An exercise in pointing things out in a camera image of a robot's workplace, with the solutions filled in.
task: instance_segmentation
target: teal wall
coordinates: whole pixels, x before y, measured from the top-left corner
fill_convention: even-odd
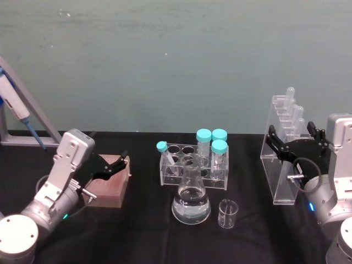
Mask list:
[[[0,56],[59,130],[263,133],[289,86],[352,112],[351,1],[2,0]]]

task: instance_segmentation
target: blue cap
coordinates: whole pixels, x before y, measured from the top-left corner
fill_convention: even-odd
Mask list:
[[[167,150],[166,141],[159,141],[156,144],[156,148],[159,150],[159,152],[164,152],[165,150]]]
[[[213,140],[218,140],[218,139],[226,141],[227,140],[227,132],[223,129],[220,129],[220,128],[215,129],[213,131]]]
[[[211,131],[209,129],[202,128],[197,131],[197,140],[199,142],[211,141]]]
[[[227,143],[223,140],[214,140],[211,144],[211,150],[216,154],[224,154],[227,150]]]

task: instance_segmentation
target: erlenmeyer flask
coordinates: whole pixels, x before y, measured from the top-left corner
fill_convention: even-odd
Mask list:
[[[210,215],[210,203],[201,177],[201,157],[189,154],[183,159],[182,180],[171,209],[184,224],[199,224]]]

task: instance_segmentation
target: black tablecloth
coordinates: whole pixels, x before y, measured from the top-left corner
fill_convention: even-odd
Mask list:
[[[97,133],[95,152],[128,150],[132,176],[121,209],[87,208],[63,220],[38,245],[35,263],[324,263],[330,242],[307,202],[273,206],[262,164],[261,135],[229,135],[228,190],[207,189],[211,216],[202,224],[179,223],[171,213],[174,186],[160,186],[160,140],[195,144],[194,134]],[[0,211],[19,213],[48,174],[54,149],[0,147]],[[217,224],[222,199],[238,203],[233,229]]]

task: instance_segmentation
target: wooden block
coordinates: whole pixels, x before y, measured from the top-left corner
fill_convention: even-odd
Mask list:
[[[100,155],[107,163],[114,163],[120,156]],[[84,195],[85,203],[93,207],[121,208],[130,174],[130,158],[126,157],[126,168],[110,177],[109,180],[95,179],[85,186],[85,189],[97,196],[95,201],[88,203],[88,197]]]

